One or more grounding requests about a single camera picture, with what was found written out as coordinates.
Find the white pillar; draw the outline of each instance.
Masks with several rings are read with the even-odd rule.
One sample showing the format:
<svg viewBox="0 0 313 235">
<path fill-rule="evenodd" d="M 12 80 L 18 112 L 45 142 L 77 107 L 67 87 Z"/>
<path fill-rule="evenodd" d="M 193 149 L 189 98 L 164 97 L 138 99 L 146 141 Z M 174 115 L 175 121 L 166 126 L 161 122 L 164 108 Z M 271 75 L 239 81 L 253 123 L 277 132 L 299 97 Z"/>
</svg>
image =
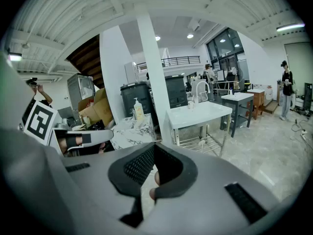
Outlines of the white pillar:
<svg viewBox="0 0 313 235">
<path fill-rule="evenodd" d="M 100 60 L 110 108 L 119 123 L 126 117 L 120 91 L 121 86 L 128 84 L 125 64 L 133 62 L 119 26 L 100 33 Z"/>
<path fill-rule="evenodd" d="M 170 124 L 166 110 L 170 109 L 166 83 L 161 64 L 160 53 L 157 47 L 155 32 L 152 27 L 150 15 L 144 4 L 134 5 L 143 52 L 145 55 L 151 89 L 156 106 L 156 114 L 160 124 L 162 140 L 172 142 Z"/>
</svg>

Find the faucet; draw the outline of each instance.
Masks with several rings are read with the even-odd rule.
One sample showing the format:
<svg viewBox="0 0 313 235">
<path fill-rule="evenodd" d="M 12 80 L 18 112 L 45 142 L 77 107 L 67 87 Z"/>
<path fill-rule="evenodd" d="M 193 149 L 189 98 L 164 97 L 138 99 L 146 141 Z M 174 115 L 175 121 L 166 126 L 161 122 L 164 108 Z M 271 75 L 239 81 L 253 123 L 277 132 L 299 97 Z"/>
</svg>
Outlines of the faucet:
<svg viewBox="0 0 313 235">
<path fill-rule="evenodd" d="M 196 87 L 196 98 L 195 98 L 195 104 L 198 104 L 199 103 L 199 100 L 198 100 L 198 86 L 199 84 L 201 83 L 205 83 L 207 85 L 207 88 L 208 88 L 208 93 L 210 93 L 210 87 L 209 87 L 209 84 L 205 81 L 200 81 L 198 84 L 197 84 L 197 87 Z"/>
</svg>

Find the soap dispenser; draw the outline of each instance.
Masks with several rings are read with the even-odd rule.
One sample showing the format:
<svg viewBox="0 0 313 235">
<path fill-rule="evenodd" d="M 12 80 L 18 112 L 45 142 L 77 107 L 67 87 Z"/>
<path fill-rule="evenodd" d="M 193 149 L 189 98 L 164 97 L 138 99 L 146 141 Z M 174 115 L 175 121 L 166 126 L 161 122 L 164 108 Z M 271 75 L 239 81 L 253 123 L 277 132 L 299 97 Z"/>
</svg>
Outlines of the soap dispenser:
<svg viewBox="0 0 313 235">
<path fill-rule="evenodd" d="M 144 119 L 142 104 L 138 102 L 137 97 L 135 97 L 134 99 L 136 100 L 135 105 L 134 105 L 136 118 L 137 120 Z"/>
</svg>

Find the balcony railing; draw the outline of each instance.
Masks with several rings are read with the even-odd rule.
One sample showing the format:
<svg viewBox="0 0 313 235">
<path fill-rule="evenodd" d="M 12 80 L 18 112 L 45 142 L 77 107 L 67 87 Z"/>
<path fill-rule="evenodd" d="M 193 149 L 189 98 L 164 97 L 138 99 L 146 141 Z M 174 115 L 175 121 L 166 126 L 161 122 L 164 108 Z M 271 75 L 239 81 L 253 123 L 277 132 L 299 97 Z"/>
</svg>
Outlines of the balcony railing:
<svg viewBox="0 0 313 235">
<path fill-rule="evenodd" d="M 172 57 L 161 59 L 163 67 L 175 66 L 175 65 L 188 65 L 199 64 L 200 56 L 187 56 L 187 57 Z M 147 71 L 147 63 L 141 63 L 136 65 L 138 72 Z"/>
</svg>

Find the marble floor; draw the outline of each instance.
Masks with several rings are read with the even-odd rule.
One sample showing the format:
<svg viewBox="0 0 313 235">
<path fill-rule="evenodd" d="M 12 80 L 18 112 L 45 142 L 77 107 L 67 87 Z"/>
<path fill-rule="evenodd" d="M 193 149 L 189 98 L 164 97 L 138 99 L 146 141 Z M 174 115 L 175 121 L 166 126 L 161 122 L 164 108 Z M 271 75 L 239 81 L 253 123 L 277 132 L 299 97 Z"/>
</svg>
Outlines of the marble floor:
<svg viewBox="0 0 313 235">
<path fill-rule="evenodd" d="M 313 166 L 313 150 L 301 138 L 301 131 L 291 130 L 296 119 L 299 123 L 307 118 L 290 111 L 289 120 L 282 121 L 280 113 L 281 107 L 274 114 L 263 112 L 257 120 L 251 120 L 250 128 L 244 122 L 242 127 L 236 129 L 234 138 L 228 135 L 222 159 L 259 181 L 282 201 L 302 188 Z M 219 125 L 219 119 L 212 121 L 210 133 L 222 141 L 224 134 L 219 130 Z M 313 147 L 313 117 L 301 122 L 301 125 L 308 132 L 307 141 Z M 198 134 L 199 128 L 189 128 L 181 130 L 179 135 L 182 140 Z M 156 171 L 154 167 L 142 186 L 144 217 L 153 209 L 154 201 L 149 197 L 149 190 L 157 187 L 154 181 Z"/>
</svg>

